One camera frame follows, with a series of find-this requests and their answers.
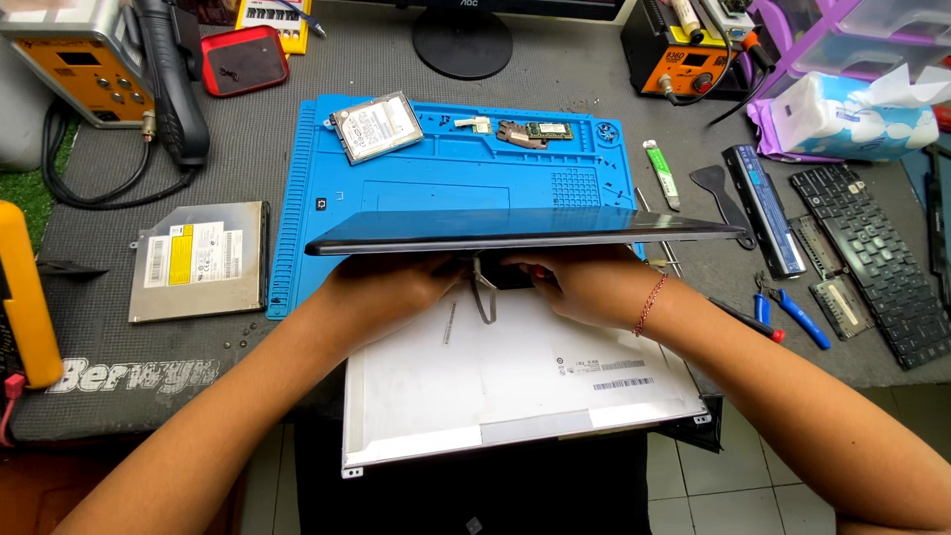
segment monitor base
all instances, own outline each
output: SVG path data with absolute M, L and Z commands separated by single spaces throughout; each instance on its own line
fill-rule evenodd
M 413 48 L 439 74 L 481 80 L 509 64 L 512 33 L 486 11 L 428 8 L 413 25 Z

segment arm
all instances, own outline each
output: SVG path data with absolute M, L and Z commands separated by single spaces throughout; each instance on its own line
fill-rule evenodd
M 458 280 L 444 255 L 351 257 L 234 368 L 185 405 L 57 526 L 201 533 L 257 443 L 348 354 L 408 324 Z
M 558 314 L 625 330 L 633 330 L 660 280 L 627 248 L 555 249 L 503 263 L 550 270 L 553 277 L 533 282 Z M 643 334 L 724 391 L 835 508 L 841 533 L 951 530 L 951 466 L 855 390 L 675 279 L 661 288 Z

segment red string bracelet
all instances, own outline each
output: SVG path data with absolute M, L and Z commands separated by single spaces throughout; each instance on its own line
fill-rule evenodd
M 664 273 L 660 282 L 657 283 L 657 286 L 654 287 L 653 291 L 648 296 L 647 302 L 644 304 L 644 311 L 641 312 L 641 321 L 637 322 L 637 327 L 634 328 L 634 336 L 640 336 L 641 330 L 644 329 L 644 320 L 648 319 L 648 314 L 650 313 L 650 306 L 653 305 L 653 302 L 657 300 L 657 294 L 660 292 L 660 288 L 663 287 L 664 283 L 667 282 L 667 273 Z

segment hand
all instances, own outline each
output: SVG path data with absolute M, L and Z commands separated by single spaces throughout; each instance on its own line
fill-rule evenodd
M 633 330 L 661 274 L 625 246 L 544 248 L 503 258 L 520 264 L 555 313 L 583 324 Z M 536 266 L 551 271 L 542 276 Z
M 329 313 L 349 353 L 409 325 L 458 282 L 464 268 L 448 252 L 355 254 L 307 301 Z

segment red tray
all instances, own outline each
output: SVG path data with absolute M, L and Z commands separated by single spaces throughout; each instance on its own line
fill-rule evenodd
M 254 26 L 209 35 L 202 39 L 204 88 L 220 97 L 277 86 L 290 68 L 278 31 Z M 232 74 L 222 74 L 224 67 Z

